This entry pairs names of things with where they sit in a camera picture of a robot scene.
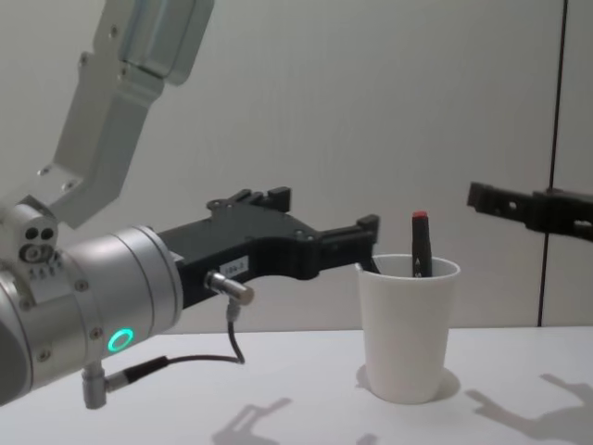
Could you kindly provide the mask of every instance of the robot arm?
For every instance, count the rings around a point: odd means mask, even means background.
[[[190,74],[213,0],[107,0],[51,164],[0,202],[77,228],[116,199],[152,103]]]
[[[217,293],[247,304],[258,276],[310,280],[370,260],[376,216],[318,232],[287,214],[286,188],[212,201],[210,218],[162,234],[132,227],[57,247],[59,223],[76,228],[119,195],[146,113],[165,82],[189,75],[212,7],[107,0],[54,161],[0,201],[0,406],[83,369],[87,407],[100,408],[132,383],[106,378],[101,361],[184,308]]]

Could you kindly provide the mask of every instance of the label sticker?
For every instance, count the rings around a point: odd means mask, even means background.
[[[221,273],[227,278],[233,278],[234,276],[245,273],[249,270],[249,257],[244,256],[238,260],[227,262],[221,266]]]

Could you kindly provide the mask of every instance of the cable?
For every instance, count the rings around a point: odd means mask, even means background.
[[[226,355],[184,355],[182,357],[175,357],[170,359],[166,356],[157,357],[148,362],[140,363],[135,366],[124,369],[107,378],[107,388],[109,391],[114,391],[126,387],[141,378],[160,371],[170,364],[183,362],[230,362],[236,364],[245,364],[245,356],[239,348],[237,339],[234,335],[234,322],[239,317],[240,307],[231,299],[227,308],[227,332],[229,334],[229,341],[233,347],[235,357]]]

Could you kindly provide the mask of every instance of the pen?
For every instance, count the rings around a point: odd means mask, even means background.
[[[411,260],[413,277],[433,276],[433,254],[430,249],[428,214],[425,211],[414,211],[411,216]]]

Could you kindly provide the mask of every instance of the green led ring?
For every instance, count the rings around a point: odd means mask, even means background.
[[[109,343],[107,344],[107,348],[110,352],[119,352],[132,343],[133,337],[134,333],[129,327],[120,329],[113,336],[111,336]]]

